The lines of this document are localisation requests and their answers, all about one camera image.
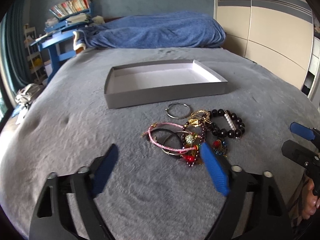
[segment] screw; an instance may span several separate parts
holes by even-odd
[[[234,171],[234,172],[241,172],[242,171],[242,168],[238,165],[233,165],[231,166],[231,169]]]
[[[89,168],[87,166],[83,166],[78,170],[78,173],[86,173],[89,171]]]
[[[273,176],[270,171],[265,171],[265,172],[263,173],[263,175],[264,175],[265,177],[267,177],[267,178],[271,178],[271,177]]]
[[[51,173],[49,173],[47,179],[54,179],[54,178],[56,178],[57,176],[58,176],[57,173],[51,172]]]

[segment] bag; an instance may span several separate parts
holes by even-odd
[[[43,86],[29,84],[25,88],[18,91],[15,100],[20,105],[31,105],[43,90]]]

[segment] cardboard tray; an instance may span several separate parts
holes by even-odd
[[[224,94],[227,80],[196,60],[162,60],[115,66],[104,96],[109,109]]]

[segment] human hand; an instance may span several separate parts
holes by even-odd
[[[313,180],[309,179],[307,185],[303,188],[303,210],[301,213],[303,219],[309,219],[310,216],[315,214],[320,206],[320,198],[318,199],[318,196],[314,196],[312,193],[314,187],[315,184],[313,183]]]

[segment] pink bracelet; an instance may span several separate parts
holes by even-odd
[[[150,138],[150,141],[154,144],[154,145],[157,145],[158,147],[162,148],[162,149],[165,149],[165,150],[168,150],[168,151],[173,151],[173,152],[179,152],[181,154],[183,153],[186,153],[188,151],[192,151],[192,150],[198,150],[199,147],[198,145],[195,145],[191,148],[184,148],[184,149],[175,149],[175,148],[171,148],[171,147],[167,147],[167,146],[164,146],[160,143],[157,143],[151,136],[151,131],[153,128],[155,128],[156,126],[158,125],[173,125],[173,126],[176,126],[176,127],[179,127],[179,128],[183,128],[182,125],[179,125],[179,124],[176,124],[176,123],[171,123],[171,122],[161,122],[161,123],[153,123],[152,125],[150,125],[149,129],[148,129],[148,135],[149,135],[149,138]]]

